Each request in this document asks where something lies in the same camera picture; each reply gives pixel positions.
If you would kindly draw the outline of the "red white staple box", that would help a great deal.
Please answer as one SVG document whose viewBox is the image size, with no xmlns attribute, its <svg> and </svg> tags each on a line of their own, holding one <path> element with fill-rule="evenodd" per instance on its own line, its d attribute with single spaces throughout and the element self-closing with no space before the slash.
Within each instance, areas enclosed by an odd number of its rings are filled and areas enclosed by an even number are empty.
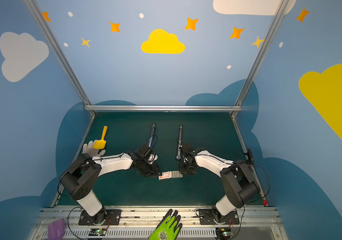
<svg viewBox="0 0 342 240">
<path fill-rule="evenodd" d="M 172 172 L 171 171 L 164 172 L 158 177 L 159 180 L 165 180 L 165 179 L 170 179 L 170 178 L 172 178 Z"/>
</svg>

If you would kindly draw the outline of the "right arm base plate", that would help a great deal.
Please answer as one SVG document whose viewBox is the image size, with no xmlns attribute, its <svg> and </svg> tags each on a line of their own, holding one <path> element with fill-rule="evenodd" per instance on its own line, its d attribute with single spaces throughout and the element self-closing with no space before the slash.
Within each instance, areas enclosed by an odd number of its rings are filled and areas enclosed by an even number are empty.
<svg viewBox="0 0 342 240">
<path fill-rule="evenodd" d="M 219 211 L 214 209 L 198 209 L 197 216 L 201 225 L 239 225 L 240 218 L 236 210 L 221 215 Z"/>
</svg>

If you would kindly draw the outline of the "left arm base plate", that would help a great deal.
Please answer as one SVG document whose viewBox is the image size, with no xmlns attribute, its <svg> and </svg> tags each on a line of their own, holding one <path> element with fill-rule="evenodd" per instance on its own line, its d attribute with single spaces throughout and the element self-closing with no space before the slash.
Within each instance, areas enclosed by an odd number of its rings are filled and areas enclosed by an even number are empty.
<svg viewBox="0 0 342 240">
<path fill-rule="evenodd" d="M 101 210 L 95 216 L 83 210 L 78 225 L 80 226 L 117 226 L 119 225 L 121 210 Z"/>
</svg>

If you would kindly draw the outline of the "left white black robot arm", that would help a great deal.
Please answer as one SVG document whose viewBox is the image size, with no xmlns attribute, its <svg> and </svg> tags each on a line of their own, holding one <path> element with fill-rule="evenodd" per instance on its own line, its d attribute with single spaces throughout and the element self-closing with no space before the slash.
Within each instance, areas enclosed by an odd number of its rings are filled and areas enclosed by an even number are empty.
<svg viewBox="0 0 342 240">
<path fill-rule="evenodd" d="M 79 156 L 61 175 L 60 184 L 90 216 L 100 215 L 105 210 L 93 191 L 98 178 L 120 170 L 138 169 L 146 177 L 161 176 L 157 155 L 149 154 L 151 162 L 140 153 L 121 153 L 107 157 Z"/>
</svg>

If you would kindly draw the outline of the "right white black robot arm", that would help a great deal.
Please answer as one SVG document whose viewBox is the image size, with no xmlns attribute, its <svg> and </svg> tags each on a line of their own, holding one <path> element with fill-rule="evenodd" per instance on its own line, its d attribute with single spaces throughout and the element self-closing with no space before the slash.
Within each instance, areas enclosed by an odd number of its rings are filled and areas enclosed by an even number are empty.
<svg viewBox="0 0 342 240">
<path fill-rule="evenodd" d="M 195 175 L 201 167 L 221 178 L 225 195 L 213 207 L 216 218 L 221 219 L 242 208 L 260 193 L 260 186 L 246 162 L 225 160 L 203 149 L 181 148 L 180 152 L 182 175 Z"/>
</svg>

